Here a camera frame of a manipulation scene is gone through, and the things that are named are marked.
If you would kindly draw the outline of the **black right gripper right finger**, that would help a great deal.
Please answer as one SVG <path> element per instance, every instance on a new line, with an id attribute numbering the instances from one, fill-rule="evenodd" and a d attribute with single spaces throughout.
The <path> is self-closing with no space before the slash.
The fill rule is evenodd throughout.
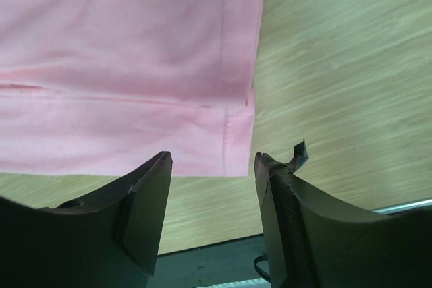
<path id="1" fill-rule="evenodd" d="M 296 175 L 305 143 L 279 162 L 258 153 L 256 191 L 272 287 L 430 287 L 431 206 L 378 214 Z"/>

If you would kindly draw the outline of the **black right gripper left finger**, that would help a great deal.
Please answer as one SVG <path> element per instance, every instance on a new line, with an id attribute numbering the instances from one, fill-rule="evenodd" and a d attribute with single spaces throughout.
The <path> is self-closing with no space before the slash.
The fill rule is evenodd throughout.
<path id="1" fill-rule="evenodd" d="M 160 152 L 131 173 L 55 208 L 1 199 L 2 287 L 146 287 L 171 183 Z"/>

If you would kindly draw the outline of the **pink t shirt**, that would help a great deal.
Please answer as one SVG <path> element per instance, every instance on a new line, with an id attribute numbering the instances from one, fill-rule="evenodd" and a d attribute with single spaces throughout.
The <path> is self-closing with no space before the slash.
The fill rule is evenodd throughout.
<path id="1" fill-rule="evenodd" d="M 1 170 L 249 172 L 263 0 L 1 0 Z"/>

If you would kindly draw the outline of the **aluminium frame rail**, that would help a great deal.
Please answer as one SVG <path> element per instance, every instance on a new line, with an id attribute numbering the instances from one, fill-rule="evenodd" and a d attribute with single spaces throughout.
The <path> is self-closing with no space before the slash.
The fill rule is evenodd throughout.
<path id="1" fill-rule="evenodd" d="M 427 198 L 424 200 L 405 202 L 403 204 L 397 204 L 397 205 L 387 206 L 387 207 L 383 207 L 383 208 L 378 208 L 378 209 L 373 210 L 373 212 L 376 212 L 378 214 L 391 215 L 391 214 L 398 214 L 401 212 L 407 212 L 409 210 L 415 210 L 415 209 L 419 209 L 419 208 L 427 208 L 427 207 L 430 207 L 431 205 L 432 205 L 432 199 Z"/>

